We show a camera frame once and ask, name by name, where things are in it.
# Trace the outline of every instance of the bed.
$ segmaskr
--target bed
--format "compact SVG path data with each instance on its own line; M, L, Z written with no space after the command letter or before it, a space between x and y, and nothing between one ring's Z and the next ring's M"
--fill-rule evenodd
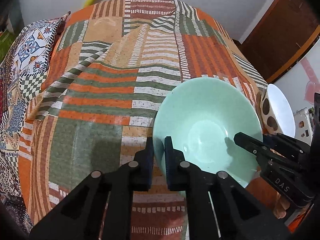
M19 200L19 223L29 231L91 171L131 161L166 94L204 76L253 107L267 86L223 27L182 1L103 1L25 27L1 65L0 190ZM187 228L155 163L150 191L133 196L132 239L184 239Z

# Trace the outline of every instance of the screw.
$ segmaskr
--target screw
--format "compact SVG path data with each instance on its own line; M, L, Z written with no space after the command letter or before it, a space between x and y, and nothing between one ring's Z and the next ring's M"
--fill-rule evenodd
M93 177L94 179L100 177L101 172L100 171L93 171L91 172L91 177Z
M190 163L189 163L189 162L186 162L186 161L183 161L183 162L180 162L180 166L181 166L182 168L187 168L187 167L190 166Z
M139 165L139 163L136 161L129 162L129 167L131 167L131 168L137 167L138 165Z
M219 171L218 176L219 178L225 179L228 177L228 173L226 173L225 171Z

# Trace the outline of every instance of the patterned tablecloth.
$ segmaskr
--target patterned tablecloth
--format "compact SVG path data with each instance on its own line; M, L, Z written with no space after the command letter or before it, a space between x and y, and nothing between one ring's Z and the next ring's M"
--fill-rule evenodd
M202 76L230 83L253 106L267 85L221 25L184 2L110 0L73 13L42 92L28 103L19 141L31 220L91 171L132 160L167 93ZM186 214L184 199L167 190L155 164L150 191L133 196L132 239L185 239Z

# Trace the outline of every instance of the wooden cabinet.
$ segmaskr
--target wooden cabinet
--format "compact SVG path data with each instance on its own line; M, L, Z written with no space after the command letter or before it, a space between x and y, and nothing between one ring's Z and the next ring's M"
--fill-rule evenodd
M305 0L275 0L241 51L267 82L273 82L313 42L318 25Z

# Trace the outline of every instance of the white bowl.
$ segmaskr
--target white bowl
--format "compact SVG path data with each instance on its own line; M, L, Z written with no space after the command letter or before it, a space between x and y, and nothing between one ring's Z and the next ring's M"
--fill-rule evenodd
M262 120L270 134L283 133L294 138L296 133L293 113L281 90L269 84L260 104Z

